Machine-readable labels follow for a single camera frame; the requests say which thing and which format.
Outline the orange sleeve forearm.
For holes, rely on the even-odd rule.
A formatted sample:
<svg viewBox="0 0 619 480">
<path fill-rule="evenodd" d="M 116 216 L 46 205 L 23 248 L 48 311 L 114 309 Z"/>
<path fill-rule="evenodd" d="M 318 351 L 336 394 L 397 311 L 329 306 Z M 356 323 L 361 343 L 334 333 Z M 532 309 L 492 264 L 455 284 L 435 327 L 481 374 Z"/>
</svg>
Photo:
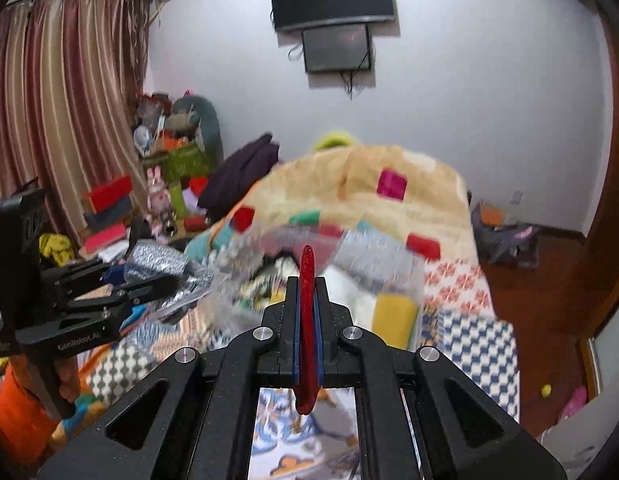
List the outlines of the orange sleeve forearm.
<svg viewBox="0 0 619 480">
<path fill-rule="evenodd" d="M 0 386 L 0 458 L 10 465 L 35 465 L 59 425 L 16 379 L 12 365 Z"/>
</svg>

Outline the left hand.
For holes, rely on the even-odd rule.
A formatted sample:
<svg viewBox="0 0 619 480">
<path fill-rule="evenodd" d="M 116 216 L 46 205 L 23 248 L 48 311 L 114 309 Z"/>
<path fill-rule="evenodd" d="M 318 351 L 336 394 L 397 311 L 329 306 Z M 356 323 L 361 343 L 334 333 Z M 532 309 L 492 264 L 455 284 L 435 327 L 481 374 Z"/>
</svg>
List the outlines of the left hand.
<svg viewBox="0 0 619 480">
<path fill-rule="evenodd" d="M 11 356 L 10 365 L 18 384 L 41 401 L 47 389 L 41 382 L 38 367 L 32 364 L 24 354 Z M 82 392 L 76 358 L 73 356 L 70 359 L 56 361 L 54 368 L 56 376 L 59 378 L 60 396 L 68 402 L 74 403 Z"/>
</svg>

